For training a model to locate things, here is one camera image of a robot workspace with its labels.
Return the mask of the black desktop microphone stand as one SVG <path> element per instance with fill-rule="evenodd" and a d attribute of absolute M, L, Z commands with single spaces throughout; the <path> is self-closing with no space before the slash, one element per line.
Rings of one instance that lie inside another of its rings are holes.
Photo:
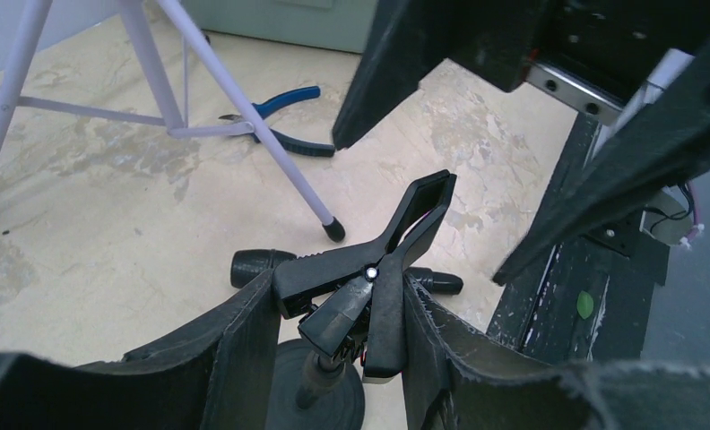
<path fill-rule="evenodd" d="M 431 247 L 449 209 L 456 176 L 414 180 L 376 238 L 281 263 L 277 306 L 299 318 L 299 339 L 280 344 L 268 429 L 360 429 L 362 378 L 389 380 L 407 363 L 403 281 Z"/>

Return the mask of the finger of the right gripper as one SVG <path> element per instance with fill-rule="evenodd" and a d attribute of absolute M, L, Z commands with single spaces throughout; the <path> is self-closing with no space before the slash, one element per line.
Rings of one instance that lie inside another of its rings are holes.
<path fill-rule="evenodd" d="M 542 1 L 378 2 L 333 126 L 334 147 L 350 148 L 446 59 L 499 90 L 515 90 L 544 26 Z"/>

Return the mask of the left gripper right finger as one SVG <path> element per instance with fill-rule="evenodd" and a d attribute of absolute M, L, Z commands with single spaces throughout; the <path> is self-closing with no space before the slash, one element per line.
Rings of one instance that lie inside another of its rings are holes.
<path fill-rule="evenodd" d="M 710 429 L 710 364 L 547 365 L 488 337 L 404 282 L 411 429 Z"/>

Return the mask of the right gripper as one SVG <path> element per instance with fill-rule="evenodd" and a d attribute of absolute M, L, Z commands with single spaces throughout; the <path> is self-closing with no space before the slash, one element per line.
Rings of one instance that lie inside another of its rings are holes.
<path fill-rule="evenodd" d="M 671 49 L 695 54 L 540 211 L 492 280 L 710 167 L 710 1 L 460 1 L 449 57 L 504 92 L 551 65 L 625 103 Z"/>

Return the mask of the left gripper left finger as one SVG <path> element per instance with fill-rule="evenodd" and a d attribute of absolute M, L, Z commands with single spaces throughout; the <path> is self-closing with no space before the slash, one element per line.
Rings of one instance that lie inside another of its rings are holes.
<path fill-rule="evenodd" d="M 262 429 L 279 329 L 266 271 L 117 362 L 0 353 L 0 429 Z"/>

